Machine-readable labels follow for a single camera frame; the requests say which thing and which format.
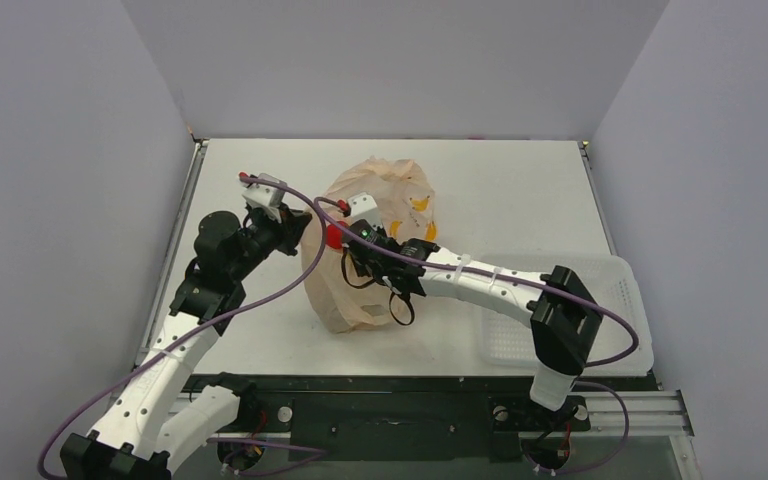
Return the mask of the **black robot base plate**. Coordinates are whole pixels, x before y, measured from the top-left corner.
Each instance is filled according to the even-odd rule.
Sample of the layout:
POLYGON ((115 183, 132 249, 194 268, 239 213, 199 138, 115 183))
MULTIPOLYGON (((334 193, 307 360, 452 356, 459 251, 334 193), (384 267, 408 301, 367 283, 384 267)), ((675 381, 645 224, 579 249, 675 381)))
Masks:
POLYGON ((551 452, 569 431, 595 428, 568 409, 528 399, 524 376, 227 375, 245 388, 242 417, 226 433, 287 433, 329 461, 519 462, 551 452))

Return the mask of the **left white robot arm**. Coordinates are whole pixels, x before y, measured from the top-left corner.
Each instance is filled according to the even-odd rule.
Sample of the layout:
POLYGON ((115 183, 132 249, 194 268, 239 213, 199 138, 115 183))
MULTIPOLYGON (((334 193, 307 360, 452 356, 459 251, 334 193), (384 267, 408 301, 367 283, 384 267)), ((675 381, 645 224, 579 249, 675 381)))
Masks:
POLYGON ((195 256, 152 356, 134 370, 90 431, 70 435, 61 447, 67 478, 169 479, 218 429, 245 430, 255 423, 258 402, 233 386, 213 386, 195 406, 174 419, 168 414, 194 368, 227 328, 228 312, 243 303, 243 280, 275 251, 296 255, 311 220, 310 213, 286 206, 274 212, 250 207, 243 220, 229 211, 201 220, 195 256))

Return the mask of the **orange translucent plastic bag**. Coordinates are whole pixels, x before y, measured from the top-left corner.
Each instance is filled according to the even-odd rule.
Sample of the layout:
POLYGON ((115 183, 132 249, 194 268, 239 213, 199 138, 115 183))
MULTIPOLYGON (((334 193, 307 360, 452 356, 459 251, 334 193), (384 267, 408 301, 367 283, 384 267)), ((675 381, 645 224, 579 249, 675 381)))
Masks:
MULTIPOLYGON (((324 197, 347 201, 361 192, 373 196, 383 227, 398 242, 411 238, 436 240, 435 191, 417 161, 371 157, 338 176, 324 197)), ((317 268, 304 281, 310 305, 329 332, 392 325, 393 315, 402 321, 409 319, 403 302, 389 301, 387 288, 372 284, 360 289, 365 280, 356 275, 352 265, 347 266, 348 278, 344 279, 341 259, 342 251, 326 246, 317 268)))

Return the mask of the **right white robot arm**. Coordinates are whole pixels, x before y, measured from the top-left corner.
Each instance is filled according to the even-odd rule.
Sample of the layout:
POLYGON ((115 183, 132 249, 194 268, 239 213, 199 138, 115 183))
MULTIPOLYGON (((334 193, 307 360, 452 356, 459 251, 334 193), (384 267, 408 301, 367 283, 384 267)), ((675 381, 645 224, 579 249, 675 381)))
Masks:
POLYGON ((456 299, 528 328, 538 364, 523 402, 525 416, 548 427, 563 415, 603 320, 575 271, 560 265, 548 273, 503 269, 421 239, 398 243, 365 220, 343 232, 342 244, 356 274, 392 297, 456 299))

